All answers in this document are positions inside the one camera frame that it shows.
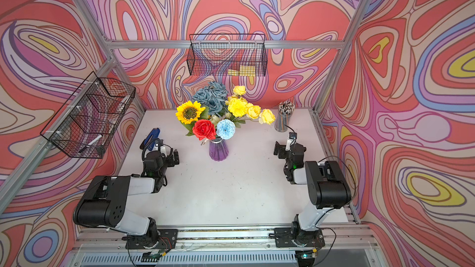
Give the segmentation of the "large yellow sunflower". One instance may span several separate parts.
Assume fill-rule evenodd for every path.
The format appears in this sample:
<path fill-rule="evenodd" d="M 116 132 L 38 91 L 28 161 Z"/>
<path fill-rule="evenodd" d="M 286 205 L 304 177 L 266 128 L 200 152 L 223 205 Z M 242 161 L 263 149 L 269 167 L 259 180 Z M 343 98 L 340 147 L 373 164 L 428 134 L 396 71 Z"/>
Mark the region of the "large yellow sunflower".
<path fill-rule="evenodd" d="M 176 118 L 179 122 L 188 125 L 198 121 L 201 114 L 206 110 L 198 101 L 187 101 L 177 107 Z"/>

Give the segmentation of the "purple glass vase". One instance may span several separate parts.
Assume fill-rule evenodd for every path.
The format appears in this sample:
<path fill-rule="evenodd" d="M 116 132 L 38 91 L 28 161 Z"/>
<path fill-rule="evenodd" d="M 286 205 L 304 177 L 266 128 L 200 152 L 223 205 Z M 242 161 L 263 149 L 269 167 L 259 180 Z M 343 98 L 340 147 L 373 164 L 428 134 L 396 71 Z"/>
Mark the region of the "purple glass vase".
<path fill-rule="evenodd" d="M 226 140 L 217 137 L 214 140 L 210 140 L 209 156 L 214 161 L 223 161 L 229 155 L 229 149 L 226 144 Z"/>

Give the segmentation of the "yellow carnation flower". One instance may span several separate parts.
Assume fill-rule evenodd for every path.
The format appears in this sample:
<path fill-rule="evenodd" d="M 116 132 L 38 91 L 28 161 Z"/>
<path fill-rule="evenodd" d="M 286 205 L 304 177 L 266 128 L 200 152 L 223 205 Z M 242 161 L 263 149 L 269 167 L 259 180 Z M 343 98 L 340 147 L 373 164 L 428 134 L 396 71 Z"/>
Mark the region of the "yellow carnation flower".
<path fill-rule="evenodd" d="M 243 98 L 231 97 L 228 100 L 228 111 L 234 117 L 243 117 L 247 114 L 248 102 Z"/>

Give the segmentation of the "yellow rose bunch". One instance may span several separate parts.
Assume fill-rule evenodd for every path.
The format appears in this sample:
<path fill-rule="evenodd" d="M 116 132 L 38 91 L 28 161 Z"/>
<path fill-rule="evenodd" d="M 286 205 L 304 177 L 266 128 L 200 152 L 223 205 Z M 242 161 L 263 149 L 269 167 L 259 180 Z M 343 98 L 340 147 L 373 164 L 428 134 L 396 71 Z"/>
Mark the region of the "yellow rose bunch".
<path fill-rule="evenodd" d="M 245 99 L 244 94 L 246 93 L 247 93 L 246 87 L 243 85 L 238 85 L 233 88 L 233 95 L 230 96 L 230 98 L 237 97 L 237 98 Z M 262 109 L 260 106 L 252 104 L 250 102 L 248 102 L 248 110 L 245 116 L 248 119 L 257 120 L 260 124 L 271 125 L 276 120 L 274 113 L 270 109 Z"/>

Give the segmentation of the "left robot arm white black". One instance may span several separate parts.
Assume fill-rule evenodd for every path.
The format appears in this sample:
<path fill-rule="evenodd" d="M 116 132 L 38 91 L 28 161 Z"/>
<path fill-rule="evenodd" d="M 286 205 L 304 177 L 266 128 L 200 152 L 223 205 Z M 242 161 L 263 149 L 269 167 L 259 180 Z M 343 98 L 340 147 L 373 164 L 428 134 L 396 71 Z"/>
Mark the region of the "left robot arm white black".
<path fill-rule="evenodd" d="M 169 252 L 176 246 L 178 231 L 160 230 L 151 217 L 140 216 L 127 208 L 127 199 L 157 194 L 168 185 L 166 171 L 179 164 L 179 153 L 171 149 L 142 154 L 142 174 L 97 176 L 84 192 L 73 213 L 78 226 L 107 228 L 125 234 L 128 250 L 160 249 Z"/>

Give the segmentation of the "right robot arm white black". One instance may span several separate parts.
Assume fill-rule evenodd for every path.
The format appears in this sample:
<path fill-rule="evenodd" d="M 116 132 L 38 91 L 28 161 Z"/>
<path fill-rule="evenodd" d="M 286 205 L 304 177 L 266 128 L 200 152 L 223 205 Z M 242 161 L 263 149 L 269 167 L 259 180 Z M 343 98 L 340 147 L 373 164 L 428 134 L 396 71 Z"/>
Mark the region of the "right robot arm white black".
<path fill-rule="evenodd" d="M 325 246 L 321 225 L 331 212 L 349 204 L 351 189 L 337 161 L 305 161 L 306 147 L 299 143 L 275 144 L 273 154 L 284 159 L 283 172 L 293 185 L 306 185 L 309 203 L 290 227 L 277 227 L 270 234 L 278 248 Z"/>

